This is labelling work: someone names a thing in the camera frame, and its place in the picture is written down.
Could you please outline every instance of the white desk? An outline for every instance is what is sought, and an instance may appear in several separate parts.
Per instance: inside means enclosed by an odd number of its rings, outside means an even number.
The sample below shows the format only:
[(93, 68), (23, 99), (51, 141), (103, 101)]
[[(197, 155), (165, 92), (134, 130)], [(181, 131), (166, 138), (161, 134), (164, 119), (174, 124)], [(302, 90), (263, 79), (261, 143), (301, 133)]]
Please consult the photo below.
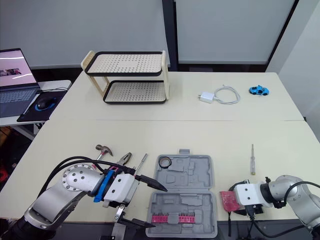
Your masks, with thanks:
[[(57, 80), (57, 81), (40, 81), (38, 82), (41, 90), (50, 90), (50, 89), (56, 89), (56, 88), (69, 88), (71, 86), (70, 80)], [(39, 94), (34, 96), (33, 100), (29, 104), (29, 106), (26, 108), (26, 110), (31, 106), (31, 104), (37, 99)], [(25, 135), (27, 138), (33, 140), (34, 135), (27, 131), (26, 129), (21, 128), (21, 125), (26, 124), (38, 124), (38, 123), (44, 123), (45, 121), (17, 121), (20, 115), (18, 116), (8, 116), (8, 117), (0, 117), (0, 127), (5, 126), (11, 126), (21, 134)]]
[[(164, 104), (110, 105), (82, 72), (51, 119), (153, 120), (153, 121), (302, 121), (303, 117), (276, 73), (169, 72), (170, 99)], [(222, 85), (234, 87), (241, 101), (233, 105), (208, 104), (198, 99), (201, 92), (213, 92)], [(249, 93), (252, 86), (270, 90), (268, 96)], [(232, 92), (221, 91), (226, 101)]]
[[(250, 175), (251, 144), (254, 144), (256, 175)], [(236, 182), (250, 179), (275, 180), (283, 174), (319, 183), (320, 144), (304, 121), (111, 121), (49, 120), (38, 133), (7, 184), (0, 192), (0, 217), (20, 218), (36, 199), (52, 169), (71, 156), (96, 158), (96, 144), (110, 147), (114, 156), (104, 160), (117, 162), (132, 152), (129, 167), (137, 166), (145, 153), (148, 157), (140, 173), (153, 177), (156, 158), (160, 154), (176, 154), (190, 148), (192, 154), (212, 157), (214, 187), (219, 221), (227, 220), (219, 191), (228, 190)], [(310, 187), (320, 196), (320, 189)], [(141, 183), (126, 210), (126, 218), (146, 220), (152, 188)], [(103, 208), (85, 196), (67, 221), (110, 222), (116, 210)], [(295, 219), (291, 208), (265, 208), (258, 220)], [(233, 214), (232, 220), (248, 220)]]

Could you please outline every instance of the mouse pad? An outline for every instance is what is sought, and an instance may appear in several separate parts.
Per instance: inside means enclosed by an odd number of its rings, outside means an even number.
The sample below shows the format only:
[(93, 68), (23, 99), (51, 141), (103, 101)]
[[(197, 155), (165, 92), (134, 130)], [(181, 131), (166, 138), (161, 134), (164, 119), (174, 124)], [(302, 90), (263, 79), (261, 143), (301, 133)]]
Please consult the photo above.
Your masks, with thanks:
[[(31, 104), (28, 110), (20, 115), (17, 122), (31, 122), (31, 121), (46, 121), (49, 119), (51, 113), (55, 110), (58, 103), (64, 97), (67, 91), (49, 91), (41, 93), (36, 100)], [(48, 108), (40, 110), (37, 108), (37, 102), (44, 97), (56, 98), (56, 103), (51, 104)]]

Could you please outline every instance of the perforated shelf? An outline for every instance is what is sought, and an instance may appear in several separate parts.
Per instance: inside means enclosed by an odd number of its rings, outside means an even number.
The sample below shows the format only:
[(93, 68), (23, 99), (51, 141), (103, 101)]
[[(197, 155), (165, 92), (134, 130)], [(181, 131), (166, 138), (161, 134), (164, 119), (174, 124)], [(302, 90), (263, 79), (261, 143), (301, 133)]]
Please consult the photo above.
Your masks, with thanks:
[(112, 81), (104, 95), (107, 104), (162, 104), (166, 101), (163, 81)]
[(159, 76), (162, 72), (160, 51), (101, 51), (97, 52), (85, 73), (89, 76)]

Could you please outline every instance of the gray tool case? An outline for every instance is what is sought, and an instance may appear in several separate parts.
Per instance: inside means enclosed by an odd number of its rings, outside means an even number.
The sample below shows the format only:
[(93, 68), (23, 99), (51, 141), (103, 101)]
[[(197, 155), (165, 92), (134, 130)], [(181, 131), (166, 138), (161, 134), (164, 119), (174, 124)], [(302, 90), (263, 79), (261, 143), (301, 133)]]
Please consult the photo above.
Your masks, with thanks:
[[(211, 157), (190, 155), (189, 149), (180, 149), (179, 153), (157, 159), (154, 177), (168, 192), (152, 193), (147, 221), (156, 227), (146, 228), (145, 233), (153, 238), (215, 238), (217, 201), (209, 191), (214, 176)], [(171, 159), (168, 168), (159, 166), (163, 157)], [(167, 222), (155, 222), (157, 216), (165, 216)], [(194, 223), (180, 223), (182, 216), (194, 216)]]

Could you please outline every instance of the hammer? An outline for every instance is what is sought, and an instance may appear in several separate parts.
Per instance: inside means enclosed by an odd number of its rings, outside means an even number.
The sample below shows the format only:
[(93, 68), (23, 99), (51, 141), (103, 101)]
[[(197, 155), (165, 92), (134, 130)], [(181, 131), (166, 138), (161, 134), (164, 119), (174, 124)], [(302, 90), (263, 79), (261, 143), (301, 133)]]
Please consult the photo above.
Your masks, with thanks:
[(95, 146), (95, 149), (100, 150), (101, 153), (98, 156), (97, 160), (101, 160), (105, 154), (109, 153), (111, 156), (113, 156), (113, 153), (111, 151), (110, 148), (108, 148), (107, 146), (101, 146), (100, 144), (98, 144), (97, 146)]

